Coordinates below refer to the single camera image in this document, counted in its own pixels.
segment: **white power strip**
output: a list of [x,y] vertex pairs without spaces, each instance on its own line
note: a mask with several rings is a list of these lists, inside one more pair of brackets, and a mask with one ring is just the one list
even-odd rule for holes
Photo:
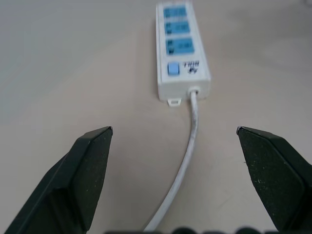
[[211,75],[193,6],[189,1],[158,4],[156,8],[158,95],[170,106],[179,106],[196,90],[206,98]]

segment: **power outlet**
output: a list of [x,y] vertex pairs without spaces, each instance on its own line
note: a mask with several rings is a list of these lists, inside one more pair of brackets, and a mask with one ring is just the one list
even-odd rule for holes
[[164,8],[164,18],[185,17],[185,16],[186,16],[185,6],[176,6],[176,7]]
[[194,53],[192,38],[168,39],[166,40],[167,55]]
[[187,21],[167,22],[165,23],[165,32],[167,35],[189,33],[190,26]]

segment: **blue switch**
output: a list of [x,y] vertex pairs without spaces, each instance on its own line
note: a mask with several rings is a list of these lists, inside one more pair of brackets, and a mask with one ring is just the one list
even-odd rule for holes
[[177,76],[180,74],[179,63],[178,62],[169,62],[168,63],[168,75]]

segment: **power cord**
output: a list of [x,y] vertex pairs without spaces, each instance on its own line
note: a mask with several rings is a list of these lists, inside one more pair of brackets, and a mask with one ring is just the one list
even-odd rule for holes
[[184,159],[182,161],[181,167],[175,177],[175,180],[166,195],[165,199],[163,200],[161,206],[155,213],[154,217],[151,219],[151,221],[148,223],[148,225],[145,227],[145,232],[152,232],[156,229],[156,227],[159,225],[165,214],[167,213],[174,197],[176,196],[177,191],[180,188],[180,185],[182,183],[182,180],[184,178],[185,172],[187,167],[190,164],[192,154],[194,151],[195,146],[195,139],[198,132],[198,106],[197,106],[197,90],[193,90],[190,92],[190,99],[191,99],[191,106],[192,106],[192,130],[190,134],[189,144],[187,146],[187,150],[184,156]]

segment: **table surface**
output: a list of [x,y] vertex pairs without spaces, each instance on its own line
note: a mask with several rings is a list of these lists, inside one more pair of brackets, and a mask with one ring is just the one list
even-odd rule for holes
[[[85,132],[112,126],[90,234],[142,229],[183,159],[190,107],[157,97],[157,0],[0,3],[0,232]],[[301,0],[194,1],[213,77],[192,162],[159,230],[274,229],[238,125],[312,162],[312,8]]]

